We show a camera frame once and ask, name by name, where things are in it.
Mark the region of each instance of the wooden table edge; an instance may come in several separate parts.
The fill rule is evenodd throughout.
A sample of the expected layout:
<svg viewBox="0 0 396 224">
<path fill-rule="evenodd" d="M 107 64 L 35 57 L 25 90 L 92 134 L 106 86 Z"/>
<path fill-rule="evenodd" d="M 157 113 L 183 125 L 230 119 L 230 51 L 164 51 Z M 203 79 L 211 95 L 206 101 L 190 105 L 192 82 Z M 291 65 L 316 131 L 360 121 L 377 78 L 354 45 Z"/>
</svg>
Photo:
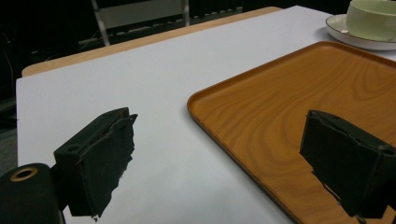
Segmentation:
<svg viewBox="0 0 396 224">
<path fill-rule="evenodd" d="M 118 52 L 122 52 L 128 49 L 135 49 L 142 46 L 146 46 L 149 44 L 157 43 L 163 40 L 171 39 L 174 37 L 178 37 L 181 35 L 188 35 L 195 32 L 199 32 L 205 29 L 209 29 L 216 26 L 221 26 L 223 24 L 235 22 L 235 21 L 242 21 L 253 17 L 258 17 L 264 14 L 268 14 L 271 12 L 279 11 L 281 8 L 279 7 L 264 7 L 257 10 L 233 15 L 230 17 L 221 18 L 218 20 L 207 21 L 199 24 L 195 24 L 192 26 L 183 27 L 180 29 L 150 35 L 143 38 L 138 38 L 126 42 L 122 42 L 119 44 L 111 45 L 108 47 L 103 47 L 100 49 L 93 49 L 90 51 L 81 52 L 78 54 L 66 56 L 63 58 L 46 61 L 43 63 L 36 63 L 25 67 L 22 70 L 22 77 L 29 77 L 31 75 L 47 72 L 49 70 L 65 67 L 67 65 L 71 65 L 74 63 L 83 63 L 89 60 L 105 57 L 110 54 L 115 54 Z"/>
</svg>

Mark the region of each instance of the wood grain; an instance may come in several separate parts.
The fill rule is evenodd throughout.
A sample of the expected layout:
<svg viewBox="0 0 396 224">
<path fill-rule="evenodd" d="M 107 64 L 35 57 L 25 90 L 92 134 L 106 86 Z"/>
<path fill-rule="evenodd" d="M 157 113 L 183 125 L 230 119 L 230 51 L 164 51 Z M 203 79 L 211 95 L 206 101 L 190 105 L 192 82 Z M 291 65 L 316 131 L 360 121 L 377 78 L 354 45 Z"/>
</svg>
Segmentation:
<svg viewBox="0 0 396 224">
<path fill-rule="evenodd" d="M 126 41 L 126 42 L 123 42 L 120 44 L 111 45 L 111 46 L 100 48 L 100 49 L 93 49 L 90 51 L 82 52 L 79 54 L 74 54 L 74 55 L 63 57 L 60 59 L 55 59 L 55 60 L 51 60 L 51 61 L 47 61 L 47 62 L 43 62 L 43 63 L 36 63 L 36 64 L 30 65 L 30 66 L 24 68 L 22 71 L 22 76 L 29 77 L 31 75 L 46 72 L 46 71 L 49 71 L 52 69 L 64 67 L 67 65 L 75 64 L 75 63 L 87 62 L 89 60 L 105 57 L 110 54 L 123 52 L 128 49 L 135 49 L 135 48 L 143 47 L 143 46 L 146 46 L 149 44 L 153 44 L 153 43 L 157 43 L 157 42 L 160 42 L 163 40 L 175 38 L 175 37 L 178 37 L 181 35 L 192 34 L 192 33 L 199 32 L 199 31 L 209 29 L 212 27 L 257 17 L 260 15 L 264 15 L 264 14 L 279 11 L 279 10 L 281 10 L 281 8 L 264 7 L 264 8 L 258 9 L 258 10 L 233 15 L 230 17 L 225 17 L 225 18 L 221 18 L 218 20 L 214 20 L 214 21 L 207 21 L 207 22 L 196 24 L 196 25 L 172 30 L 169 32 L 160 33 L 157 35 L 150 35 L 147 37 Z"/>
<path fill-rule="evenodd" d="M 320 42 L 195 93 L 192 117 L 297 222 L 358 223 L 300 155 L 309 109 L 340 116 L 396 146 L 396 63 Z M 387 210 L 382 219 L 391 223 Z"/>
</svg>

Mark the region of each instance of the white cup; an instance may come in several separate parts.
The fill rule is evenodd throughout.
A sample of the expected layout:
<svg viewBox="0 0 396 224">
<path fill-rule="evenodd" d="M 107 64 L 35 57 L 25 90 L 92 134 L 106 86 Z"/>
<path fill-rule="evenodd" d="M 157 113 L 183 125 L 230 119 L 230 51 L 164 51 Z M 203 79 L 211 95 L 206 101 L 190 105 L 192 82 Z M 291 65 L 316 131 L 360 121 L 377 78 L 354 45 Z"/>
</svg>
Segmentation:
<svg viewBox="0 0 396 224">
<path fill-rule="evenodd" d="M 392 41 L 396 38 L 396 2 L 352 0 L 346 13 L 346 28 L 357 37 Z"/>
</svg>

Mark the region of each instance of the orange tray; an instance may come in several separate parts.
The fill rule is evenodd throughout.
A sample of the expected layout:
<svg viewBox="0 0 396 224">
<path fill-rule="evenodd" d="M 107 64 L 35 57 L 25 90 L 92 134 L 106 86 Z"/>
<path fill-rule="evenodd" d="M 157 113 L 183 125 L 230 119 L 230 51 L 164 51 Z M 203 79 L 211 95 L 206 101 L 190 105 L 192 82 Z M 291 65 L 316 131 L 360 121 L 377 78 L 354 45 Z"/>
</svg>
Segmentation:
<svg viewBox="0 0 396 224">
<path fill-rule="evenodd" d="M 300 155 L 309 109 L 396 144 L 396 62 L 319 42 L 196 92 L 194 120 L 299 223 L 358 223 Z M 395 212 L 367 223 L 391 223 Z"/>
</svg>

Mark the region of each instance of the white saucer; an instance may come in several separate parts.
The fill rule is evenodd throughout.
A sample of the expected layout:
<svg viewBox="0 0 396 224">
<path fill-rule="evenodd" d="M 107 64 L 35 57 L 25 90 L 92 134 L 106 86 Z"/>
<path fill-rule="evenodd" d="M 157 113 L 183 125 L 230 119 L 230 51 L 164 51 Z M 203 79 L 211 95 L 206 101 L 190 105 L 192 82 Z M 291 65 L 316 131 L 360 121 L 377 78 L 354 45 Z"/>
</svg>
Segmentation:
<svg viewBox="0 0 396 224">
<path fill-rule="evenodd" d="M 334 38 L 348 45 L 361 48 L 361 49 L 374 49 L 374 50 L 394 50 L 396 49 L 396 40 L 392 41 L 376 41 L 370 39 L 364 39 L 350 35 L 347 32 L 346 26 L 347 15 L 335 15 L 330 16 L 326 20 L 327 31 Z"/>
</svg>

